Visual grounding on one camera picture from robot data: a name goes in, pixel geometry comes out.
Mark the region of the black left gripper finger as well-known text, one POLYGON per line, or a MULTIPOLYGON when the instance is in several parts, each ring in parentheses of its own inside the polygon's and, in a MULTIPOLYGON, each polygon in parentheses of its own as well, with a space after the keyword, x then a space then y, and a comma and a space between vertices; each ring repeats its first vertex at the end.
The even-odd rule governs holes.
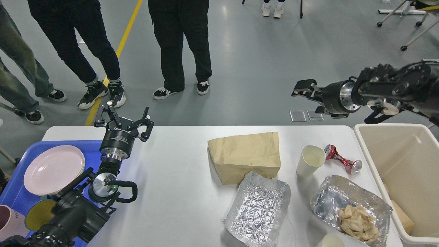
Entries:
POLYGON ((106 102, 100 105, 96 119, 94 121, 96 128, 119 128, 121 127, 121 119, 116 113, 113 102, 106 102))
POLYGON ((152 128, 155 125, 155 122, 151 121, 151 117, 149 116, 148 112, 149 107, 146 107, 142 118, 136 121, 136 128, 139 128, 141 126, 146 127, 146 130, 137 136, 137 138, 140 139, 142 142, 146 142, 149 139, 152 133, 152 128))

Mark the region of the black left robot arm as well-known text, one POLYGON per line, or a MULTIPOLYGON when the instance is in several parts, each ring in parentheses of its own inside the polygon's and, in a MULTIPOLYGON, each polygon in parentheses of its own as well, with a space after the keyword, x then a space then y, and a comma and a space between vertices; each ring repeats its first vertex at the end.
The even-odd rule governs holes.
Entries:
POLYGON ((138 186, 132 181, 117 179, 122 161, 129 158, 135 139, 146 142, 154 122, 146 107, 141 119, 133 121, 120 117, 111 102, 101 105, 104 117, 95 120, 96 128, 105 128, 100 145, 100 166, 74 175, 67 185, 56 190, 49 199, 52 207, 48 219, 36 215, 43 223, 30 227, 30 237, 8 234, 2 247, 72 247, 75 238, 89 243, 116 211, 113 203, 132 203, 138 197, 138 186))

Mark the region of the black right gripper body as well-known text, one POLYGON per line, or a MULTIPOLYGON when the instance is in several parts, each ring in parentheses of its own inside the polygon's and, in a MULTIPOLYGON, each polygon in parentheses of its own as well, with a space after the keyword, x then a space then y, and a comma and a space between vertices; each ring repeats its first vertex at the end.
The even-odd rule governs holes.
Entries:
POLYGON ((353 114, 361 108, 352 100, 353 86, 353 80, 345 80, 321 88, 323 97, 321 105, 328 109, 331 118, 347 118, 349 114, 353 114))

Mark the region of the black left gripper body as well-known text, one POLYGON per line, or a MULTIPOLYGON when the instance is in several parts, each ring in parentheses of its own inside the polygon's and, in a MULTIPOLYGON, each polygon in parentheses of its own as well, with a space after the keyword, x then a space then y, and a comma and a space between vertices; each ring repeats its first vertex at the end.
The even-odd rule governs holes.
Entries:
POLYGON ((100 146, 101 154, 119 161, 130 158, 135 138, 139 135, 138 128, 142 125, 144 121, 134 122, 125 117, 119 117, 118 122, 114 119, 109 122, 100 119, 100 127, 106 129, 100 146))

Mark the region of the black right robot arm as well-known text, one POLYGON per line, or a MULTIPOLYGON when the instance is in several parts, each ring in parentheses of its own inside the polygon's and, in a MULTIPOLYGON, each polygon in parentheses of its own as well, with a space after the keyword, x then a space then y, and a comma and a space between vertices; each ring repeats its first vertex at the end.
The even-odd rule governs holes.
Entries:
POLYGON ((366 124, 378 124, 402 111, 439 122, 438 60, 422 60, 401 68, 390 64, 366 67, 357 77, 319 87, 316 80, 299 80, 292 96, 319 104, 315 112, 333 119, 347 118, 362 106, 372 113, 366 124))

